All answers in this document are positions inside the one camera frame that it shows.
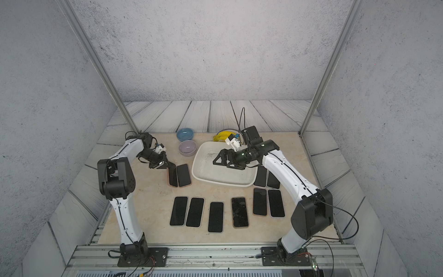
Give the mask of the black phone thin case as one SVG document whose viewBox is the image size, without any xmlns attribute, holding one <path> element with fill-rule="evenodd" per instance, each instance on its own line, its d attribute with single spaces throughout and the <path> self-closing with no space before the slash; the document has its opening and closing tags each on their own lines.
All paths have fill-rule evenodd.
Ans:
<svg viewBox="0 0 443 277">
<path fill-rule="evenodd" d="M 268 174 L 267 169 L 263 166 L 259 166 L 257 168 L 257 175 L 253 185 L 255 187 L 265 188 L 267 182 L 267 174 Z"/>
</svg>

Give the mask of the white plastic storage box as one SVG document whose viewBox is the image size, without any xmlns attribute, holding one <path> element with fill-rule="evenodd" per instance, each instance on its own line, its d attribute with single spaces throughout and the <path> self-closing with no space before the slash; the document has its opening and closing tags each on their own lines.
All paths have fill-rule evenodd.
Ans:
<svg viewBox="0 0 443 277">
<path fill-rule="evenodd" d="M 257 167 L 244 170 L 232 169 L 223 165 L 214 165 L 213 160 L 222 149 L 228 148 L 226 143 L 205 142 L 195 156 L 192 165 L 192 176 L 199 181 L 215 185 L 246 188 L 253 185 L 257 176 Z"/>
</svg>

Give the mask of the black phone grey case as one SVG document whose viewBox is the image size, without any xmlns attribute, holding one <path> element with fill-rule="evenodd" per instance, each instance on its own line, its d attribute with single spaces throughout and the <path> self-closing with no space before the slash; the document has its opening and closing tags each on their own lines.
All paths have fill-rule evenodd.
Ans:
<svg viewBox="0 0 443 277">
<path fill-rule="evenodd" d="M 271 217 L 284 218 L 286 216 L 280 190 L 268 190 L 268 201 Z"/>
</svg>

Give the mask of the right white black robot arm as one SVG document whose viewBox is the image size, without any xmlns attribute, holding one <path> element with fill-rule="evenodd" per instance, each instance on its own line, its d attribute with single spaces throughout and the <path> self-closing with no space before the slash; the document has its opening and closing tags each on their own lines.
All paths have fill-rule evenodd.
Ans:
<svg viewBox="0 0 443 277">
<path fill-rule="evenodd" d="M 225 139 L 229 149 L 222 149 L 213 160 L 214 165 L 244 170 L 253 161 L 272 173 L 295 203 L 291 216 L 292 227 L 278 241 L 281 257 L 300 251 L 317 233 L 333 224 L 333 197 L 329 190 L 319 189 L 299 173 L 272 140 L 261 138 L 241 149 L 240 141 Z"/>
</svg>

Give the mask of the black phone dark case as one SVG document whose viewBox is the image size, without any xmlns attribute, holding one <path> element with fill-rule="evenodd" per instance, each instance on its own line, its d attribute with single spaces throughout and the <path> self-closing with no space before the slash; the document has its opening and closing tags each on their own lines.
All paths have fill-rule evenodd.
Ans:
<svg viewBox="0 0 443 277">
<path fill-rule="evenodd" d="M 208 232 L 222 233 L 224 221 L 224 203 L 212 202 L 210 204 L 210 213 L 208 221 Z"/>
</svg>

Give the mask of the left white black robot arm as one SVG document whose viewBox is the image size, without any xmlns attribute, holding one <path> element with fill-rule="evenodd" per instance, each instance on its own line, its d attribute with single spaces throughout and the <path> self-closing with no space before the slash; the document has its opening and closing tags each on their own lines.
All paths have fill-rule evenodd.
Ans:
<svg viewBox="0 0 443 277">
<path fill-rule="evenodd" d="M 166 169 L 169 161 L 163 145 L 149 133 L 131 132 L 125 144 L 113 156 L 98 161 L 100 193 L 111 203 L 121 233 L 120 253 L 125 260 L 148 258 L 148 247 L 135 211 L 132 193 L 136 189 L 136 178 L 131 163 L 142 159 L 150 169 Z"/>
</svg>

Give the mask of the black phone light blue case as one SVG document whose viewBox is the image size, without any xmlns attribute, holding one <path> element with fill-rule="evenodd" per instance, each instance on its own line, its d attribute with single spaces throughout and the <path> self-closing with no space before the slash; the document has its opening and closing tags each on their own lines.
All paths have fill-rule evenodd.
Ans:
<svg viewBox="0 0 443 277">
<path fill-rule="evenodd" d="M 187 206 L 188 197 L 180 196 L 174 199 L 170 226 L 183 226 L 185 224 Z"/>
</svg>

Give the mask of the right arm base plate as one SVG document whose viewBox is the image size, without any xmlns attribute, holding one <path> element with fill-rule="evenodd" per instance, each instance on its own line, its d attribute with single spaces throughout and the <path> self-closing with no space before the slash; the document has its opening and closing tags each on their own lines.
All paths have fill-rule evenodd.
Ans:
<svg viewBox="0 0 443 277">
<path fill-rule="evenodd" d="M 261 253 L 255 256 L 261 259 L 263 266 L 311 266 L 311 258 L 306 248 L 301 248 L 294 253 L 288 253 L 281 247 L 262 247 Z"/>
</svg>

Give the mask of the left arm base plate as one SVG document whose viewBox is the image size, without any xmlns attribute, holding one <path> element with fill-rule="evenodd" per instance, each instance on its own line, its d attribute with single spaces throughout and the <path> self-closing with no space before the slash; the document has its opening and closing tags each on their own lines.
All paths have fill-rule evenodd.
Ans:
<svg viewBox="0 0 443 277">
<path fill-rule="evenodd" d="M 143 250 L 132 250 L 122 254 L 117 267 L 165 267 L 169 249 L 166 247 L 150 247 Z"/>
</svg>

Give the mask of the black phone white case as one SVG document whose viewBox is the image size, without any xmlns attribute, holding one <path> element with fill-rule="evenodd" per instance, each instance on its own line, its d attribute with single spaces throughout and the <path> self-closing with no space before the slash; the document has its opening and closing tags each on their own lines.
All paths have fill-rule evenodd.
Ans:
<svg viewBox="0 0 443 277">
<path fill-rule="evenodd" d="M 205 200 L 203 198 L 194 197 L 191 199 L 188 216 L 186 218 L 186 227 L 200 227 L 203 217 L 204 203 Z"/>
</svg>

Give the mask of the black phone pink case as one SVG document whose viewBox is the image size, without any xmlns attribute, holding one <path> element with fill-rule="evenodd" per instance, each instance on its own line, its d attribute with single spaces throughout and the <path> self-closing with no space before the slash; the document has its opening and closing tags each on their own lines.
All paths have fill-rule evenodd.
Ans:
<svg viewBox="0 0 443 277">
<path fill-rule="evenodd" d="M 234 197 L 231 200 L 233 215 L 233 226 L 235 228 L 245 228 L 249 226 L 246 199 L 244 197 Z"/>
</svg>

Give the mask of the black phone red case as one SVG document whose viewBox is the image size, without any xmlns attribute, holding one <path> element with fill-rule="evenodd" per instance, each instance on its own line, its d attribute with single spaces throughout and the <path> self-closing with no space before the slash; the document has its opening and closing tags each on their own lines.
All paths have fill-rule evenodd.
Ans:
<svg viewBox="0 0 443 277">
<path fill-rule="evenodd" d="M 179 165 L 176 168 L 177 170 L 177 179 L 178 186 L 180 188 L 189 186 L 192 184 L 192 179 L 190 177 L 189 166 L 188 164 Z"/>
</svg>

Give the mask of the black phone cream case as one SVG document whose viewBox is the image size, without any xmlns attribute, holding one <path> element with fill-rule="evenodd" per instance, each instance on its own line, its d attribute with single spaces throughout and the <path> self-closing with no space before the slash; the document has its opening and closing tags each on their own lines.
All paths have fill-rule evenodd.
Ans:
<svg viewBox="0 0 443 277">
<path fill-rule="evenodd" d="M 253 214 L 267 216 L 267 191 L 266 189 L 254 188 L 253 190 Z"/>
</svg>

